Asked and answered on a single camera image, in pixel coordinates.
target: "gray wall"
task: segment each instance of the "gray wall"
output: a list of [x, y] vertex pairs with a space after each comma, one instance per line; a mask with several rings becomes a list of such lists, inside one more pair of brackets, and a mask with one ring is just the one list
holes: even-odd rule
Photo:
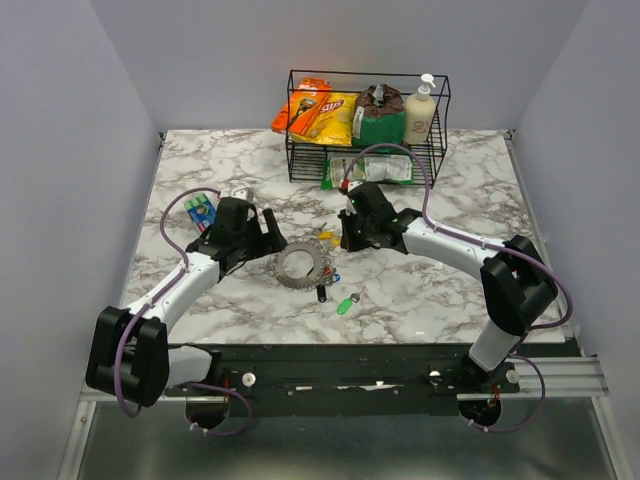
[[640, 477], [639, 18], [637, 0], [589, 2], [520, 123], [516, 152]]
[[290, 68], [445, 73], [449, 125], [516, 125], [586, 0], [93, 0], [162, 128], [267, 127]]
[[0, 4], [0, 478], [55, 478], [158, 136], [86, 0]]

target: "white cap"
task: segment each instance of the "white cap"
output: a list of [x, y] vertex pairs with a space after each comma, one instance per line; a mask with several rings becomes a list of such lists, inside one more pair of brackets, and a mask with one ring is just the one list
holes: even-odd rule
[[420, 80], [422, 80], [422, 85], [418, 88], [418, 100], [426, 100], [431, 93], [431, 87], [436, 88], [436, 84], [433, 83], [433, 75], [429, 75], [428, 73], [422, 75]]

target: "lay's logo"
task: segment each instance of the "lay's logo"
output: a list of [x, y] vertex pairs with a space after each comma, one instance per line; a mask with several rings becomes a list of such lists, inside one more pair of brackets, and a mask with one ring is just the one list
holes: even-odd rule
[[331, 111], [335, 110], [336, 108], [340, 108], [343, 104], [344, 104], [344, 100], [338, 100], [337, 102], [325, 103], [322, 106], [322, 110], [320, 110], [320, 113], [331, 112]]

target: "gray floor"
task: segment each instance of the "gray floor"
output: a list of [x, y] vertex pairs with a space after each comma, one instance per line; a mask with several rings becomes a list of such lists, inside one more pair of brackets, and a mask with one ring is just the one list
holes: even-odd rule
[[[535, 405], [515, 400], [500, 424]], [[588, 399], [550, 400], [539, 420], [508, 435], [457, 417], [258, 419], [238, 437], [189, 432], [184, 404], [164, 402], [130, 420], [99, 405], [80, 478], [225, 480], [613, 479]]]

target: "gray ring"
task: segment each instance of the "gray ring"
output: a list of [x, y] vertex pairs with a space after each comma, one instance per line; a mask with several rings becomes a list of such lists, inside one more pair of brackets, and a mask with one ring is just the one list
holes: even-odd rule
[[[306, 252], [311, 255], [313, 269], [305, 277], [294, 278], [284, 271], [285, 259], [294, 252]], [[274, 271], [276, 279], [285, 287], [305, 289], [315, 287], [320, 282], [325, 264], [325, 256], [319, 246], [309, 242], [293, 242], [284, 247], [284, 250], [277, 255], [274, 263]]]

